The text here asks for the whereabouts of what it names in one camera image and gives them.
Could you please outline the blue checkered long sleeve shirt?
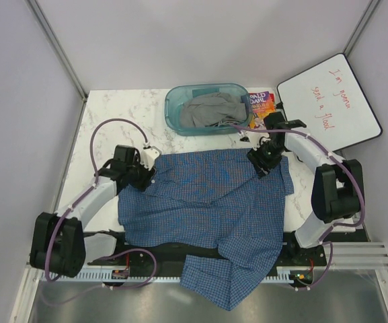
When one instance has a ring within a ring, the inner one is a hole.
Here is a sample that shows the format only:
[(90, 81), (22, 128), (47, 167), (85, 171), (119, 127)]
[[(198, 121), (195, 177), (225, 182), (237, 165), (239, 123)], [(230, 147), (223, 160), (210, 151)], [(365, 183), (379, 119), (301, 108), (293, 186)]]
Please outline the blue checkered long sleeve shirt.
[(294, 191), (283, 158), (259, 177), (244, 149), (163, 155), (154, 182), (118, 195), (129, 244), (217, 249), (187, 256), (180, 283), (224, 310), (237, 307), (271, 271), (282, 250), (285, 199)]

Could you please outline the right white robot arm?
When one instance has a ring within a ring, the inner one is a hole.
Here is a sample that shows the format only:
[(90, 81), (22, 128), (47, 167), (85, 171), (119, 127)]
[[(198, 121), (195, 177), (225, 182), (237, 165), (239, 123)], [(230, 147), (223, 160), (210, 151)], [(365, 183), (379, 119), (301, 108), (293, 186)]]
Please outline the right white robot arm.
[(310, 248), (324, 242), (336, 226), (346, 227), (346, 219), (365, 214), (362, 166), (347, 160), (321, 144), (301, 120), (287, 121), (279, 112), (265, 118), (264, 129), (242, 129), (241, 138), (251, 144), (247, 153), (258, 176), (269, 174), (285, 151), (293, 152), (313, 173), (312, 212), (293, 235), (286, 248), (288, 260), (303, 264)]

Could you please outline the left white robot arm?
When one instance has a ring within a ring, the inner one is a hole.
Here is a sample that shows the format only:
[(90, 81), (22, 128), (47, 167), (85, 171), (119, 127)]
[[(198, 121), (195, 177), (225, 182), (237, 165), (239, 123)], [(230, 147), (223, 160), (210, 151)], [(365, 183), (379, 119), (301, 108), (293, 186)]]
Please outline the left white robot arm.
[(41, 269), (46, 279), (75, 277), (84, 264), (104, 257), (110, 264), (120, 264), (126, 248), (110, 234), (84, 235), (87, 224), (102, 207), (127, 186), (144, 191), (156, 173), (158, 148), (142, 150), (118, 145), (93, 177), (90, 185), (54, 213), (43, 212), (36, 218), (29, 263)]

